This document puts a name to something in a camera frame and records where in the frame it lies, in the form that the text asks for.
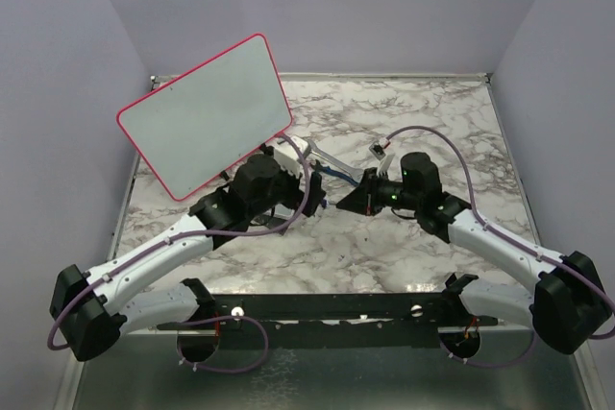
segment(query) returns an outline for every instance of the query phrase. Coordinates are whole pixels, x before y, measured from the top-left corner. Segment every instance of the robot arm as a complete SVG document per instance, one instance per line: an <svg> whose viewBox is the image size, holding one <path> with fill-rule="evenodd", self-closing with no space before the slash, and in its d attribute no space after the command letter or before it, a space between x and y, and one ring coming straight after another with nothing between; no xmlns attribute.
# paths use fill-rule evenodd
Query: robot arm
<svg viewBox="0 0 615 410"><path fill-rule="evenodd" d="M306 148L307 143L302 143L300 139L295 141ZM188 260L215 250L240 235L254 217L273 206L298 208L299 203L305 200L304 193L299 189L301 170L298 156L288 145L267 148L266 154L250 157L237 170L230 185L203 197L175 225L150 242L85 273L71 266L59 274L50 311L78 360L88 360L99 355L121 335L136 329L201 321L218 314L235 315L226 312L231 302L215 300L198 279L184 280L171 290L142 291ZM390 163L390 157L384 161ZM390 181L385 167L367 169L357 188L340 201L337 207L363 215L376 215L386 206L413 210L424 231L485 258L518 280L522 287L490 284L468 275L461 279L451 277L447 281L447 289L442 293L421 296L400 294L409 297L407 300L411 301L403 301L402 309L398 308L399 305L391 297L383 296L379 301L382 308L374 306L371 311L367 311L372 314L360 313L361 323L372 322L370 318L388 318L392 322L384 328L401 328L402 335L410 334L406 329L413 328L411 334L416 336L417 332L423 332L429 336L430 332L435 332L439 327L467 326L468 319L473 316L489 316L522 326L533 326L552 348L572 353L610 317L608 306L584 284L561 269L554 269L554 266L542 261L540 256L562 261L602 289L590 258L577 252L561 256L558 252L534 246L512 232L485 221L482 215L478 219L468 203L442 191L437 167L424 153L404 156L402 175L403 181ZM303 213L306 216L313 214L324 195L320 176L312 174L307 206ZM507 236L509 241L496 235L494 230ZM538 256L522 252L519 244L532 247ZM117 269L124 265L127 267L118 272ZM67 310L67 306L88 289L90 292ZM343 298L339 296L325 301L309 301L307 305L311 308L304 311L292 303L282 310L272 308L263 311L264 317L252 312L252 309L261 309L259 305L251 306L250 312L246 312L265 324L274 321L293 324L309 321L309 328L323 328L314 321L350 321L357 318L357 309L365 312L365 301L354 308L354 301L349 299L342 302ZM342 303L330 311L327 302ZM319 306L319 311L313 312L313 306ZM327 334L346 331L344 328L328 329ZM273 328L269 334L280 333L277 328ZM278 341L283 342L291 336L278 337ZM340 344L351 344L353 341L346 336L340 340ZM421 339L416 344L426 343Z"/></svg>
<svg viewBox="0 0 615 410"><path fill-rule="evenodd" d="M363 215L375 215L386 206L413 210L424 231L481 256L525 288L471 281L458 291L468 312L532 326L545 343L567 354L611 316L610 308L586 284L547 262L561 262L603 291L588 256L563 256L490 222L442 190L437 166L425 153L405 155L401 167L402 181L390 181L375 168L365 170L359 186L337 207ZM522 249L531 249L531 254Z"/></svg>
<svg viewBox="0 0 615 410"><path fill-rule="evenodd" d="M171 290L141 292L178 266L242 235L256 216L276 205L298 209L305 203L303 213L312 215L325 197L321 177L309 177L305 197L299 187L299 154L308 145L299 139L293 145L263 148L264 154L239 167L229 185L201 198L177 223L131 252L84 273L75 265L60 272L50 312L76 358L91 359L139 328L213 317L212 298L198 279L184 280Z"/></svg>

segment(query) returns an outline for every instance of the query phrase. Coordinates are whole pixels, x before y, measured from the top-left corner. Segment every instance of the purple cable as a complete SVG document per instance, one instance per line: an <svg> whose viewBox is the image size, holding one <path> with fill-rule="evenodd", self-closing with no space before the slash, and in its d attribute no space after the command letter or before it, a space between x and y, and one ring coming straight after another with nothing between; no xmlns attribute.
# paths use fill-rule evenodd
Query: purple cable
<svg viewBox="0 0 615 410"><path fill-rule="evenodd" d="M455 362L462 363L463 365L469 365L470 367L476 367L478 369L503 369L505 367L513 367L515 365L519 365L524 362L536 349L536 345L538 344L538 335L535 332L531 333L531 343L526 350L524 350L523 354L521 354L516 359L511 359L507 362L502 362L500 364L490 364L488 362L479 362L472 359L462 359L454 355L449 349L444 346L444 343L440 341L440 348L442 348L445 352L449 354L449 357L453 359Z"/></svg>
<svg viewBox="0 0 615 410"><path fill-rule="evenodd" d="M139 260L143 259L148 254L150 254L152 252L155 252L156 250L161 249L162 247L164 247L166 245L173 245L176 241L181 240L181 239L186 239L187 237L203 236L203 235L205 235L205 236L224 235L224 236L229 236L229 237L258 237L258 236L262 236L262 235L277 233L277 232L279 232L281 230L284 230L284 229L288 228L291 224L293 224L295 221L297 221L299 219L299 217L301 216L301 213L304 211L304 208L306 207L306 204L308 203L308 196L309 196L309 165L308 165L306 159L304 158L303 153L301 152L301 149L299 149L299 147L294 143L294 141L292 139L290 139L289 136L281 133L278 137L283 139L284 141L286 141L293 148L295 153L297 153L297 157L301 161L301 165L302 165L302 167L304 169L304 177L306 179L306 187L305 187L305 191L304 191L304 198L301 200L301 203L297 207L297 210L295 211L295 213L286 222L284 222L284 223L282 223L282 224L280 224L280 225L278 225L278 226L276 226L274 228L271 228L271 229L253 230L253 231L247 231L247 232L241 232L241 231L237 231L237 230L220 230L220 229L193 230L193 231L189 231L189 232L179 232L179 233L169 237L169 241L168 241L169 243L168 244L167 244L166 241L162 240L159 243L154 244L152 247L149 247L149 248L145 249L141 253L136 254L131 259L125 261L122 264L120 264L118 267L112 269L111 271L109 271L110 278L113 278L113 277L117 276L119 273L121 273L125 269L131 267L132 265L137 263ZM56 333L60 329L60 325L62 324L64 319L66 319L66 316L68 316L70 311L83 298L85 298L89 293L93 292L96 288L98 288L103 283L105 283L105 281L102 278L99 278L98 280L93 281L92 283L90 283L90 285L86 289L84 289L82 292L80 292L73 300L70 301L69 304L66 305L66 307L61 311L60 315L58 316L56 321L51 326L51 330L49 331L49 335L47 336L47 348L49 348L50 350L65 350L66 348L68 348L68 344L64 344L64 345L56 345L56 344L54 344L54 338L56 337ZM249 318L246 318L246 321L248 321L248 322L251 322L251 321L257 322L254 319L249 320Z"/></svg>
<svg viewBox="0 0 615 410"><path fill-rule="evenodd" d="M180 361L180 365L187 364L191 366L195 372L196 372L196 369L199 369L199 370L205 370L207 372L215 372L217 374L245 374L246 372L249 372L257 367L260 367L263 364L263 362L267 360L267 352L269 351L269 337L267 336L267 332L262 326L262 324L256 319L253 319L248 316L220 316L220 317L213 317L211 319L205 319L204 321L183 322L182 325L183 326L202 326L206 324L215 324L216 322L234 321L237 319L242 320L242 321L247 321L250 324L256 326L258 330L260 330L260 334L262 335L262 340L263 340L263 346L262 346L262 354L257 360L255 360L250 365L246 365L245 367L239 367L237 369L219 369L217 367L210 367L208 365L204 365L202 362L190 362L184 357L184 354L182 353L182 348L180 348L180 346L178 345L177 353L182 359Z"/></svg>
<svg viewBox="0 0 615 410"><path fill-rule="evenodd" d="M408 127L403 127L401 129L396 130L395 132L391 133L389 136L386 137L386 139L390 140L393 138L393 136L398 135L399 133L402 132L407 132L410 130L423 130L429 133L433 133L436 136L440 137L446 144L448 144L451 149L453 149L453 151L455 152L455 155L457 156L457 158L459 159L459 163L461 164L461 168L463 169L463 173L465 175L465 180L468 184L468 195L470 197L470 206L472 208L472 213L474 214L475 218L477 219L477 221L487 230L489 230L491 233L497 235L498 237L500 237L501 239L503 239L505 242L509 243L510 245L512 245L513 247L516 247L517 249L521 250L522 252L525 252L531 256L534 257L539 257L539 253L531 248L528 247L527 245L524 245L522 242L519 242L518 240L514 239L513 237L510 237L506 234L504 234L503 232L501 232L498 229L493 228L491 225L489 225L488 223L485 222L485 220L480 216L478 208L477 208L477 203L476 203L476 198L475 198L475 193L474 193L474 185L472 184L472 178L470 177L470 169L468 168L468 164L466 163L465 159L463 158L463 154L459 151L459 149L456 147L456 145L453 143L453 141L451 141L451 139L446 136L445 134L439 132L436 129L433 129L432 127L426 127L423 125L410 125ZM587 277L585 277L584 275L578 273L577 271L575 271L574 269L566 266L565 264L556 261L552 258L549 258L548 256L542 256L542 259L547 261L548 263L554 265L555 267L566 271L566 273L570 274L571 276L575 277L577 280L579 280L580 282L582 282L583 284L585 284L585 286L587 286L592 292L594 292L596 295L598 295L609 307L609 309L612 312L615 312L615 302L613 302L613 300L611 298L609 298L606 293L601 290L596 284L594 284L591 280L589 280ZM534 340L532 340L532 344L535 343L535 341L537 341L537 339L535 338L537 335L534 333ZM608 338L612 338L615 336L615 326L613 328L611 328L610 331L606 332L606 333L602 333L602 334L594 334L592 336L590 336L590 339L592 340L605 340ZM526 359L529 354L531 353L531 351L533 350L533 346L530 346L521 356L519 356L517 359L515 359L512 364L510 364L510 362L508 362L508 364L510 365L516 365L518 364L521 360Z"/></svg>

